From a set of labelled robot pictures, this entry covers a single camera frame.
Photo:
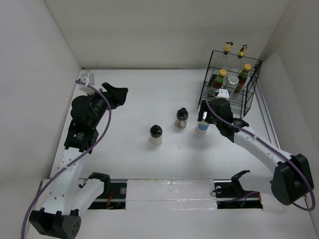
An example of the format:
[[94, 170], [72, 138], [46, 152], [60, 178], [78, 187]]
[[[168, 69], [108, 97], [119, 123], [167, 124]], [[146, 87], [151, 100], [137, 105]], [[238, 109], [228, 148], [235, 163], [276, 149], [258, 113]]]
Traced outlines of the yellow cap sauce bottle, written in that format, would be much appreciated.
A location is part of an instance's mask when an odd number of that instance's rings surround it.
[[236, 86], [236, 89], [234, 91], [235, 93], [241, 92], [242, 89], [244, 88], [244, 85], [247, 81], [247, 78], [248, 78], [248, 75], [249, 75], [251, 68], [252, 68], [252, 66], [250, 64], [244, 65], [243, 69], [241, 70], [240, 74], [238, 75], [239, 83]]
[[214, 78], [210, 85], [210, 90], [208, 91], [210, 96], [215, 97], [219, 94], [219, 89], [222, 87], [226, 74], [227, 71], [225, 69], [221, 69], [219, 71], [218, 75]]

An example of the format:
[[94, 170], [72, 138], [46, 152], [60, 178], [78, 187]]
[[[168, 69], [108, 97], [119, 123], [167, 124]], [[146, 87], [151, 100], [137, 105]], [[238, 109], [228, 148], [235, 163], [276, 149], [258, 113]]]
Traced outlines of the blue label silver cap jar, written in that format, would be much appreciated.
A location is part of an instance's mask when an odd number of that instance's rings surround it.
[[197, 122], [196, 131], [200, 134], [205, 134], [209, 128], [209, 124], [205, 121], [206, 116], [207, 112], [204, 112], [202, 120]]

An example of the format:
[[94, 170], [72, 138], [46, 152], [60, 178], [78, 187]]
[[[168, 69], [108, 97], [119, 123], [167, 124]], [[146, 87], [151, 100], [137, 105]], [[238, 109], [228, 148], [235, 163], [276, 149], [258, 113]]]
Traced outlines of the brown spice jar black cap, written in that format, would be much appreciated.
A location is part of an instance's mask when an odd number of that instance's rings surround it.
[[179, 129], [186, 128], [188, 120], [188, 111], [186, 108], [181, 108], [176, 112], [176, 118], [175, 118], [175, 126]]

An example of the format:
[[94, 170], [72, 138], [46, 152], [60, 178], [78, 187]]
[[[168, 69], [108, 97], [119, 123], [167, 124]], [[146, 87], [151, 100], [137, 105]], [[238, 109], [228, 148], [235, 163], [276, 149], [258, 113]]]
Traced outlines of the glass oil bottle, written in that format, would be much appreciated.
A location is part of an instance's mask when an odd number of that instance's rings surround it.
[[239, 73], [243, 66], [243, 60], [246, 55], [246, 50], [248, 48], [247, 44], [244, 44], [238, 51], [237, 56], [232, 60], [230, 64], [230, 71], [234, 73]]
[[228, 57], [229, 57], [229, 53], [231, 52], [233, 46], [233, 42], [226, 42], [226, 45], [223, 48], [223, 54], [220, 56], [219, 59], [219, 68], [220, 69], [227, 69], [227, 65], [228, 65]]

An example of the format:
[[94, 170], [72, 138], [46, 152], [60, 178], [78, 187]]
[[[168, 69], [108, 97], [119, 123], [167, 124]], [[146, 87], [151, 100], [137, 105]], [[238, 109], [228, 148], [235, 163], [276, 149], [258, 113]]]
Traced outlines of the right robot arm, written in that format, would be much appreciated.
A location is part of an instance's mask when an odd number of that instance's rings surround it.
[[197, 120], [215, 125], [222, 136], [250, 152], [270, 170], [272, 178], [269, 180], [256, 176], [249, 180], [250, 191], [271, 194], [286, 206], [295, 205], [296, 200], [309, 194], [312, 205], [306, 210], [315, 209], [314, 182], [304, 155], [290, 154], [264, 140], [247, 122], [233, 116], [224, 98], [203, 100]]

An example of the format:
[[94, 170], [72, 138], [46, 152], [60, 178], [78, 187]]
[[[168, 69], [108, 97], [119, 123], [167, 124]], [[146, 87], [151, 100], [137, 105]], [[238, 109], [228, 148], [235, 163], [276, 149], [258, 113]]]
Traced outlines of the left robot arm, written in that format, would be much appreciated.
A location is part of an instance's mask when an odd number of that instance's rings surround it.
[[102, 140], [97, 126], [105, 112], [122, 106], [128, 88], [116, 88], [105, 82], [103, 90], [88, 83], [76, 82], [84, 95], [71, 103], [72, 117], [64, 142], [62, 161], [58, 172], [48, 181], [52, 185], [49, 197], [39, 210], [28, 210], [29, 222], [44, 236], [57, 239], [74, 239], [79, 233], [82, 216], [98, 197], [112, 195], [108, 174], [92, 173], [78, 189], [80, 174], [92, 153]]

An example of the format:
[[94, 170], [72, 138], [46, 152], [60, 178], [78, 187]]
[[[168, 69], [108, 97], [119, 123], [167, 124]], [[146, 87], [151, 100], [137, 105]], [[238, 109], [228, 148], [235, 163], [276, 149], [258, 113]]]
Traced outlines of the white spice jar black cap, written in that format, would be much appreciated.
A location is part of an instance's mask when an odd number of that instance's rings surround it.
[[153, 125], [150, 128], [150, 142], [155, 146], [161, 145], [163, 141], [162, 134], [162, 128], [157, 124]]

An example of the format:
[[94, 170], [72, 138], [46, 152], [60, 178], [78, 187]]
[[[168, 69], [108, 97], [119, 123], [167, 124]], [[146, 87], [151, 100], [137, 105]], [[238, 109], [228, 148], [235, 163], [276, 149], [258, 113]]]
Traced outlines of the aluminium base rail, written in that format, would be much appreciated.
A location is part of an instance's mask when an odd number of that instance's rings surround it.
[[[102, 195], [104, 184], [99, 179], [89, 179], [83, 188], [52, 186], [41, 207], [51, 214], [60, 211], [68, 215], [78, 209], [83, 215]], [[212, 192], [211, 180], [128, 180], [124, 202], [130, 211], [213, 211], [219, 200]]]

